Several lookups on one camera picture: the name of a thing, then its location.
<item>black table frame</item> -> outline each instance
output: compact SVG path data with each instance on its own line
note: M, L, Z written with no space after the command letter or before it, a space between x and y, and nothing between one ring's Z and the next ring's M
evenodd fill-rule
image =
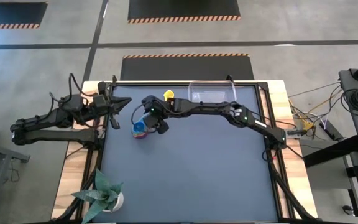
M166 82L125 82L125 81L118 81L116 83L116 86L188 86L189 85L189 81L179 81L179 82L170 82L170 81L166 81ZM257 97L257 104L259 107L259 112L261 115L264 115L264 109L262 106L262 96L260 94L260 90L263 90L265 93L265 100L267 103L267 112L269 113L269 118L271 119L271 121L274 121L274 115L273 115L273 106L272 106L272 101L270 98L270 93L269 93L269 85L267 82L239 82L239 83L235 83L235 86L251 86L254 88L255 90L255 95ZM261 120L266 123L266 119L264 117L261 117ZM106 116L104 118L104 127L107 127L109 125L109 116ZM276 127L275 122L270 122L270 125L273 127ZM98 156L96 158L96 167L97 169L101 169L101 162L102 162L102 158L103 158L103 151L104 151L104 144L105 144L105 138L103 138L101 140L101 147L98 149ZM92 172L91 170L91 161L92 161L92 155L93 155L93 149L88 150L88 153L86 155L86 162L85 162L85 169L84 169L84 173L83 173L83 178L82 178L82 183L81 183L81 189L84 188L89 188L89 178L90 174ZM271 153L266 153L268 159L273 159ZM282 179L285 181L285 183L287 185L288 184L288 179L287 179L287 173L285 171L285 165L284 165L284 159L283 159L283 154L281 151L277 152L276 158L278 160L278 164L279 164L279 168L280 168L280 175L282 176ZM278 186L276 181L274 181L273 177L272 177L272 173L271 170L269 169L270 172L270 180L272 183L272 190L273 190L273 197L274 197L274 201L275 201L275 207L276 207L276 213L277 213L277 218L278 220L284 219L283 217L283 210L282 210L282 206L281 206L281 201L280 201L280 195L278 192ZM289 201L289 199L287 199L287 209L288 209L288 214L290 216L291 219L295 218L295 213L294 213L294 209ZM77 208L76 210L76 218L82 218L82 211L83 211L83 202L80 202L80 206Z

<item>yellow and black striped edge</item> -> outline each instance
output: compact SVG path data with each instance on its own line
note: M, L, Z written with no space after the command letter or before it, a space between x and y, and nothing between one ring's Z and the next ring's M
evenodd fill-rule
M154 23L154 22L200 22L200 21L237 21L241 16L186 16L186 17L161 17L129 19L130 24Z
M40 24L0 24L0 29L36 29Z
M162 58L162 57L222 57L245 56L248 54L160 54L160 55L126 55L124 58Z

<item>robotic arm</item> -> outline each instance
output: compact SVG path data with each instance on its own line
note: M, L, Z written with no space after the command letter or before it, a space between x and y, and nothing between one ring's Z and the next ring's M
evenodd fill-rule
M186 118L193 114L220 115L238 128L251 128L267 139L272 149L286 148L285 131L281 128L272 128L252 115L244 105L236 102L223 103L194 103L181 98L168 98L162 101L155 96L148 96L142 100L145 112L149 116L144 118L148 128L156 128L159 134L168 131L167 118Z
M92 144L98 137L96 128L90 127L81 131L50 131L44 128L58 127L69 128L76 121L80 125L86 125L87 121L99 119L109 114L110 123L114 129L119 129L119 123L114 119L132 98L115 97L112 91L113 83L98 83L98 94L93 95L93 102L84 103L80 94L70 94L61 98L58 108L50 110L48 114L35 116L29 119L18 119L11 126L13 133L12 142L17 145L32 144L37 141L76 141L82 145Z

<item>clear plastic box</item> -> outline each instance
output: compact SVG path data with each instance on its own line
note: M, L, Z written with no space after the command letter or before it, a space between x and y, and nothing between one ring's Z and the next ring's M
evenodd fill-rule
M188 87L191 102L220 103L237 100L234 83L224 81L193 81Z

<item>white pot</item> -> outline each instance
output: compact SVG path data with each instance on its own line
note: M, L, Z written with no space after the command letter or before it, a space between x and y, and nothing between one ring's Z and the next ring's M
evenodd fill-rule
M118 211L121 207L122 204L124 203L124 195L122 194L122 192L118 195L118 199L117 199L117 204L116 206L114 206L114 208L112 208L112 212L116 212ZM110 210L105 209L103 210L104 212L110 212Z

